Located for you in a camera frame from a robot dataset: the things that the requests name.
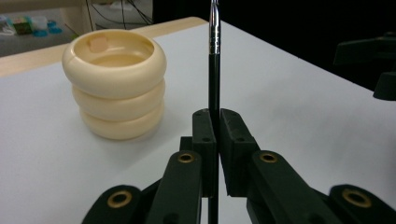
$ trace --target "wooden table edge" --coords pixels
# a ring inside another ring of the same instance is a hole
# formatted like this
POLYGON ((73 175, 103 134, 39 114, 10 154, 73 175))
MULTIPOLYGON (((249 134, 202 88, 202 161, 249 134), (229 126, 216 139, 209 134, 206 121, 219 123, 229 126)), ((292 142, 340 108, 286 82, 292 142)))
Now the wooden table edge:
MULTIPOLYGON (((145 35, 147 37, 157 37, 161 35, 172 34, 177 31, 189 29, 194 26, 202 25, 207 21, 197 18, 188 17, 184 19, 167 21, 150 26, 136 28, 132 32, 145 35)), ((0 77, 6 77, 20 72, 28 71, 37 67, 58 63, 62 59, 64 49, 68 44, 58 45, 45 49, 37 49, 24 53, 0 57, 0 77)))

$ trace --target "black cable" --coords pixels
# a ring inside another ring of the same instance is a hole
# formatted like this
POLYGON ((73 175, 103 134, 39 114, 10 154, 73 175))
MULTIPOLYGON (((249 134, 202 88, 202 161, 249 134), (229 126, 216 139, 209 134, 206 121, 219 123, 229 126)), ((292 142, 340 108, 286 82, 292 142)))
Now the black cable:
POLYGON ((124 25, 124 29, 126 30, 126 25, 125 25, 125 16, 123 14, 123 0, 121 0, 121 11, 122 11, 122 23, 124 25))
MULTIPOLYGON (((107 21, 114 22, 116 24, 124 24, 123 21, 113 21, 113 20, 107 18, 102 13, 100 13, 100 11, 93 4, 91 4, 91 6, 99 14, 99 16, 101 16, 103 19, 105 19, 107 21)), ((147 25, 146 23, 143 23, 143 22, 125 22, 125 24, 128 24, 128 25, 147 25)))
POLYGON ((87 6, 88 9, 88 16, 90 17, 90 26, 91 26, 91 30, 93 31, 93 25, 92 25, 92 20, 91 20, 91 12, 90 12, 90 8, 88 6, 88 1, 85 3, 85 5, 87 6))
POLYGON ((96 25, 96 26, 99 26, 100 28, 105 29, 105 30, 109 29, 108 27, 105 27, 105 26, 100 25, 100 24, 98 24, 98 23, 96 23, 95 25, 96 25))
POLYGON ((147 25, 151 25, 152 24, 152 18, 147 16, 144 12, 142 12, 134 3, 134 0, 127 0, 127 2, 129 4, 131 4, 134 9, 136 9, 137 13, 139 13, 140 17, 143 19, 143 21, 146 22, 147 25))

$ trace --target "ivory bangle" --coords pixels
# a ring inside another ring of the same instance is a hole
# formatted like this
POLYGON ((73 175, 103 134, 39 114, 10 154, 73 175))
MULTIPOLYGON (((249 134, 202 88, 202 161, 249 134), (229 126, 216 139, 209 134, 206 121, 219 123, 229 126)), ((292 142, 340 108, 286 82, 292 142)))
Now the ivory bangle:
POLYGON ((73 85, 107 99, 127 99, 163 80, 166 58, 152 39, 125 30, 87 33, 70 43, 62 65, 73 85))
POLYGON ((154 89, 131 99, 109 100, 95 97, 72 88, 75 101, 85 113, 98 119, 124 121, 137 119, 154 109, 163 101, 165 81, 162 80, 154 89))
POLYGON ((147 115, 133 120, 112 122, 97 119, 80 110, 80 115, 85 124, 93 133, 109 139, 126 140, 136 138, 153 129, 163 117, 163 101, 147 115))

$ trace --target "screw hole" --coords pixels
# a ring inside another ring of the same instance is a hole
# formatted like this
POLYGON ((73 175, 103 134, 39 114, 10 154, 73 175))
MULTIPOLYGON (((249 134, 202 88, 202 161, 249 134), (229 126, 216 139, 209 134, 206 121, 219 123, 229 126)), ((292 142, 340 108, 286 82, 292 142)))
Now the screw hole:
POLYGON ((260 155, 260 159, 261 159, 262 161, 265 161, 265 162, 277 162, 277 157, 276 157, 276 155, 274 155, 274 154, 272 154, 272 153, 268 153, 268 152, 262 153, 262 154, 260 155))
POLYGON ((131 192, 121 190, 113 193, 107 199, 107 205, 112 208, 120 208, 128 204, 132 200, 131 192))
POLYGON ((178 156, 178 161, 188 163, 194 160, 194 157, 190 153, 184 153, 178 156))
POLYGON ((368 208, 372 206, 370 198, 356 189, 344 189, 343 198, 358 207, 368 208))

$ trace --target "white tabletop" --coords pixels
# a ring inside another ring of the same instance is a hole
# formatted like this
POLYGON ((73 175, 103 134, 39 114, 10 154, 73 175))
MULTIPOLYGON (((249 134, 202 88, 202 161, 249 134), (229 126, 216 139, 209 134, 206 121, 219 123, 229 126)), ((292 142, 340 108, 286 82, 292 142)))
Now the white tabletop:
MULTIPOLYGON (((135 140, 88 130, 60 63, 0 78, 0 223, 80 223, 105 190, 161 178, 191 136, 191 114, 207 107, 207 37, 202 25, 155 38, 168 61, 165 112, 135 140)), ((261 149, 323 193, 348 183, 396 207, 395 103, 227 23, 221 50, 221 107, 242 116, 261 149)), ((220 174, 219 223, 249 223, 246 200, 223 183, 220 174)))

